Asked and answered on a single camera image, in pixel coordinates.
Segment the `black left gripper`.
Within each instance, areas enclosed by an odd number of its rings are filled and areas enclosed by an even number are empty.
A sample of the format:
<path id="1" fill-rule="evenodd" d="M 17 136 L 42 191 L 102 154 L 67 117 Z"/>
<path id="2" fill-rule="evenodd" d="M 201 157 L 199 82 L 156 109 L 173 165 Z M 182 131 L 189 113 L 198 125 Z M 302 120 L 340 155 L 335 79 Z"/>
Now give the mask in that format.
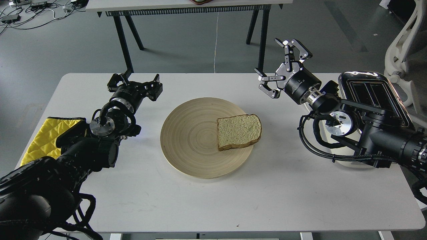
<path id="1" fill-rule="evenodd" d="M 130 83 L 128 78 L 131 72 L 122 74 L 114 73 L 107 84 L 108 91 L 113 93 L 112 101 L 124 104 L 132 113 L 136 113 L 143 98 L 156 101 L 163 91 L 160 75 L 156 74 L 154 79 L 144 83 Z"/>

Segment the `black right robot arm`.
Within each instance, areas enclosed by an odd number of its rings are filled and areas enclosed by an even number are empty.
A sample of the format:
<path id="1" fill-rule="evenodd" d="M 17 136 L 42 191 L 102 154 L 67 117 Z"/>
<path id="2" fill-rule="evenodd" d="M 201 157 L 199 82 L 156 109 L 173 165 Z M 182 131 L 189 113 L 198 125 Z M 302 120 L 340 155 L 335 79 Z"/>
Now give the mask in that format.
<path id="1" fill-rule="evenodd" d="M 425 129 L 415 129 L 390 81 L 373 71 L 347 71 L 322 87 L 303 66 L 312 53 L 300 41 L 275 41 L 284 49 L 284 62 L 273 76 L 255 68 L 258 87 L 273 99 L 284 92 L 311 108 L 298 127 L 305 148 L 332 162 L 403 166 L 417 178 L 411 188 L 415 198 L 426 204 Z"/>

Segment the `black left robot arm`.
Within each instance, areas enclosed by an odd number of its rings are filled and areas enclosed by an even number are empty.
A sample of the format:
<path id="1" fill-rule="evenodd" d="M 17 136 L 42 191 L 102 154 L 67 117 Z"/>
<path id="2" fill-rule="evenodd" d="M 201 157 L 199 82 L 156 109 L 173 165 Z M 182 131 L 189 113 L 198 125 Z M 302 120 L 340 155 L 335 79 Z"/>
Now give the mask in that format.
<path id="1" fill-rule="evenodd" d="M 1 178 L 1 239 L 37 240 L 55 231 L 79 231 L 92 240 L 102 237 L 89 222 L 96 199 L 80 192 L 92 172 L 114 167 L 120 142 L 140 134 L 135 114 L 144 98 L 156 101 L 163 90 L 160 76 L 152 81 L 129 81 L 129 71 L 113 74 L 111 99 L 92 115 L 61 134 L 58 157 L 39 157 Z"/>

